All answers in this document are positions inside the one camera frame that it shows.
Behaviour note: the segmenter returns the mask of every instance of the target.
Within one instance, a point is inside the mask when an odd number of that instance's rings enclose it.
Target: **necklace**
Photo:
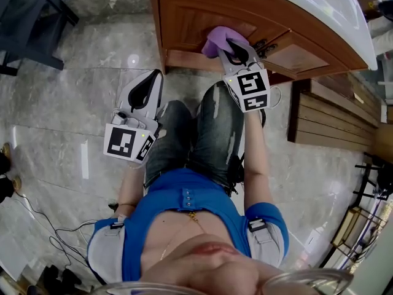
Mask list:
[[[169,241],[169,243],[168,243],[167,246],[165,247],[164,251],[162,252],[160,261],[164,258],[164,255],[165,255],[165,253],[166,253],[166,250],[168,249],[168,247],[169,247],[169,245],[171,244],[171,242],[177,237],[177,235],[181,232],[181,230],[182,230],[183,228],[185,228],[185,227],[188,225],[189,222],[191,222],[191,221],[196,222],[196,223],[199,225],[199,227],[201,228],[202,232],[206,233],[206,232],[204,231],[203,227],[201,226],[201,224],[199,224],[199,220],[197,219],[196,216],[197,216],[197,214],[196,214],[195,212],[190,212],[190,213],[189,213],[190,219],[189,219],[189,220],[187,221],[187,223],[185,223],[184,226],[182,226],[182,227],[176,232],[176,234],[174,234],[174,236],[171,238],[171,240]]]

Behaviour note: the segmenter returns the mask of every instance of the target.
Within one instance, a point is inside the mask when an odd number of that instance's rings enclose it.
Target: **cabinet door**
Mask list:
[[[231,0],[159,0],[162,46],[168,50],[200,52],[206,37],[217,26],[229,27],[251,45],[270,42],[288,31]]]
[[[289,31],[265,47],[266,68],[292,79],[346,71],[346,67],[315,43]]]

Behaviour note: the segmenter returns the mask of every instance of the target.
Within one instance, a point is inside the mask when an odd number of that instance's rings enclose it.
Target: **person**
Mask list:
[[[269,191],[260,112],[243,114],[218,82],[201,102],[196,139],[191,113],[180,101],[170,101],[157,117],[162,128],[146,171],[126,170],[115,214],[95,224],[89,266],[103,283],[139,280],[206,294],[259,294],[269,278],[282,273],[277,268],[289,247]],[[240,216],[225,190],[243,125],[245,216]]]
[[[376,57],[393,50],[393,1],[383,0],[378,8],[382,16],[367,22]]]

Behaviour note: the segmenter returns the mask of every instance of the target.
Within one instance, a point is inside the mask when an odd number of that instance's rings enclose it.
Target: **glass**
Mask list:
[[[262,287],[263,295],[337,295],[353,280],[347,271],[310,269],[284,273],[269,279]]]
[[[105,285],[92,293],[92,295],[205,295],[194,289],[181,286],[143,283],[143,282],[123,282]]]

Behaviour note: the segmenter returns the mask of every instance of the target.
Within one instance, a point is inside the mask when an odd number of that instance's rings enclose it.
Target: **ripped jeans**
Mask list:
[[[162,128],[149,152],[146,187],[167,171],[184,167],[230,186],[228,168],[238,155],[243,113],[223,81],[209,88],[200,107],[196,121],[180,101],[170,101],[160,110],[157,117]],[[192,135],[197,135],[194,147]]]

